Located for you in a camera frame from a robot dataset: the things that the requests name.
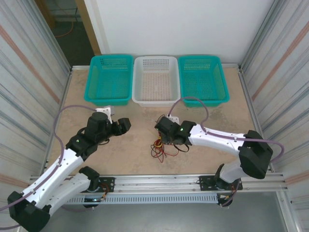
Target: white wall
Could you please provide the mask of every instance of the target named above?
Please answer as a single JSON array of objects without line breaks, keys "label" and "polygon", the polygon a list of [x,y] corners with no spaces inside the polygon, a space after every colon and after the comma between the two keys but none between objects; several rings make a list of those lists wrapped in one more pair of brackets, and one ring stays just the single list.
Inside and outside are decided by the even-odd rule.
[{"label": "white wall", "polygon": [[273,0],[85,0],[102,53],[241,63]]}]

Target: black bracket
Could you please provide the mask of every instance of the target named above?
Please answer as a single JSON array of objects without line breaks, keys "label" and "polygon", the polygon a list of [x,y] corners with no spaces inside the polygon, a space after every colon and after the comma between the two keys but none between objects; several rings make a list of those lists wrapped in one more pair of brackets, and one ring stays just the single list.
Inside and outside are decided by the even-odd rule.
[{"label": "black bracket", "polygon": [[[214,175],[202,175],[198,177],[197,184],[199,185],[201,191],[219,191],[219,190],[230,190],[232,191],[232,186],[236,188],[238,180],[235,180],[230,185],[226,185],[225,188],[220,188],[216,184]],[[238,190],[242,190],[242,181],[239,183]]]},{"label": "black bracket", "polygon": [[83,192],[114,192],[115,187],[115,177],[100,177],[98,181],[98,187],[94,191],[86,190]]}]

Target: plastic basket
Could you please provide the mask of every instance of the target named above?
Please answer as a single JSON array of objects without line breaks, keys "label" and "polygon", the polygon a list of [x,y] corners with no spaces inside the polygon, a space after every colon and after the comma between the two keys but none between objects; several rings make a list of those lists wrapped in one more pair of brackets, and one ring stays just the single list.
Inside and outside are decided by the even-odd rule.
[{"label": "plastic basket", "polygon": [[91,59],[84,99],[98,106],[126,105],[132,95],[133,57],[103,55]]},{"label": "plastic basket", "polygon": [[[215,107],[230,97],[220,59],[216,56],[179,57],[182,97],[196,97]],[[195,100],[183,100],[187,107],[201,107]]]},{"label": "plastic basket", "polygon": [[140,106],[172,106],[181,96],[177,59],[166,56],[136,58],[132,91],[132,100]]}]

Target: wooden table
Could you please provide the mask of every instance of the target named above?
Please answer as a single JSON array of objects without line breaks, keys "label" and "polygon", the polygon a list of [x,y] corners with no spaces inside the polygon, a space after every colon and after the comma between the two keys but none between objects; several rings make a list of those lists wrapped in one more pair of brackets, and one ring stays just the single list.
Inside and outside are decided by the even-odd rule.
[{"label": "wooden table", "polygon": [[[247,103],[235,68],[225,68],[225,78],[230,93],[230,101],[216,108],[209,108],[210,117],[204,124],[206,127],[235,133],[246,133],[253,130],[253,123]],[[92,103],[84,100],[85,84],[88,70],[73,72],[65,106],[72,104],[86,105],[96,108]],[[131,129],[121,137],[112,137],[108,145],[99,146],[84,163],[100,174],[200,174],[214,173],[222,163],[235,159],[234,156],[223,151],[204,146],[192,146],[188,153],[180,152],[175,157],[167,157],[163,163],[150,155],[150,145],[157,139],[154,129],[155,121],[162,114],[167,114],[169,108],[146,108],[130,101],[127,106],[116,106],[117,120],[128,117]],[[57,134],[66,144],[76,132],[85,127],[92,112],[82,108],[70,108],[62,113]],[[186,108],[180,102],[173,110],[173,115],[183,120],[200,123],[205,118],[204,108]],[[167,151],[175,152],[170,146]],[[53,163],[60,154],[59,142],[55,139],[49,164]]]}]

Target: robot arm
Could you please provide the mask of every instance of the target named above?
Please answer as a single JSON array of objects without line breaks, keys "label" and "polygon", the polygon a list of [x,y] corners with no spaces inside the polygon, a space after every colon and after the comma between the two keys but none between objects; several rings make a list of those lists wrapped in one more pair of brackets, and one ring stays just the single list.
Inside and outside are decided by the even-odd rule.
[{"label": "robot arm", "polygon": [[[11,218],[30,232],[40,231],[50,216],[70,198],[87,189],[95,190],[98,187],[99,173],[89,167],[80,169],[72,179],[63,185],[61,183],[97,150],[100,143],[108,141],[112,136],[126,133],[130,127],[128,118],[113,122],[111,108],[97,109],[97,112],[89,118],[87,126],[70,139],[62,157],[60,156],[22,193],[15,191],[8,197],[8,204],[11,204],[32,192],[24,200],[9,208]],[[54,171],[56,166],[58,166],[57,170],[48,181],[34,190]]]},{"label": "robot arm", "polygon": [[190,121],[184,121],[179,125],[179,119],[172,116],[160,118],[155,128],[161,133],[164,143],[209,146],[236,156],[237,159],[234,162],[222,164],[217,170],[213,184],[220,189],[226,189],[230,183],[246,176],[265,178],[273,153],[272,149],[266,143],[237,140],[237,138],[262,139],[255,131],[236,134],[206,128],[205,133],[201,125]]}]

